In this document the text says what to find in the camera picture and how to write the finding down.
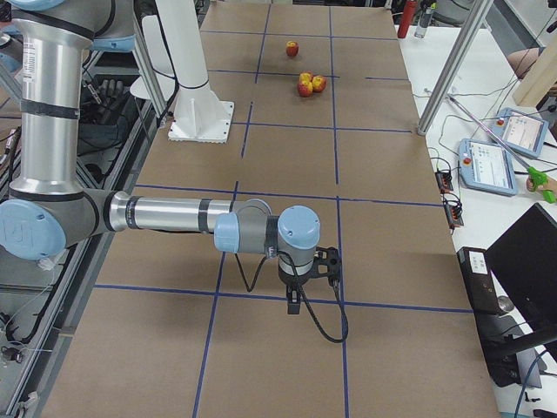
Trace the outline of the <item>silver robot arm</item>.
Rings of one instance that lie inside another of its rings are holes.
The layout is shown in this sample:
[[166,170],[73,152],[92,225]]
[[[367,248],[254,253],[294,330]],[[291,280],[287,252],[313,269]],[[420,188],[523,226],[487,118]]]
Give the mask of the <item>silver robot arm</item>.
[[303,286],[319,274],[318,215],[292,206],[273,215],[262,200],[131,196],[78,184],[77,134],[82,55],[110,43],[135,44],[130,1],[15,1],[23,34],[21,171],[1,205],[1,243],[41,260],[100,233],[143,229],[209,233],[224,253],[278,259],[288,311],[307,304]]

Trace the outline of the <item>person hand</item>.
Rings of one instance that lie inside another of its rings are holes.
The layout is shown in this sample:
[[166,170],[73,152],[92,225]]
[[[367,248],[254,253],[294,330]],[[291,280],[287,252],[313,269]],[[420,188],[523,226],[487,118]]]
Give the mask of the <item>person hand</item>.
[[551,178],[545,178],[542,182],[540,179],[534,179],[529,176],[527,179],[527,189],[530,192],[539,192],[543,199],[549,204],[556,203],[556,181]]

